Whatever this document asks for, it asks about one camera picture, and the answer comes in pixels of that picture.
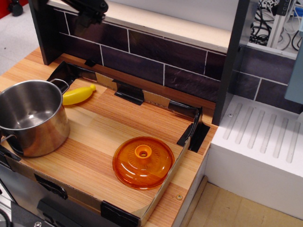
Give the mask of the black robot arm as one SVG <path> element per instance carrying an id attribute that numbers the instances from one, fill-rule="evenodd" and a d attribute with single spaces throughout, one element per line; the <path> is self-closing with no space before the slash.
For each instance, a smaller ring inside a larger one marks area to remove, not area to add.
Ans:
<path id="1" fill-rule="evenodd" d="M 76 25 L 83 28 L 88 28 L 91 24 L 100 24 L 109 8 L 104 0 L 63 0 L 63 2 L 79 12 Z"/>

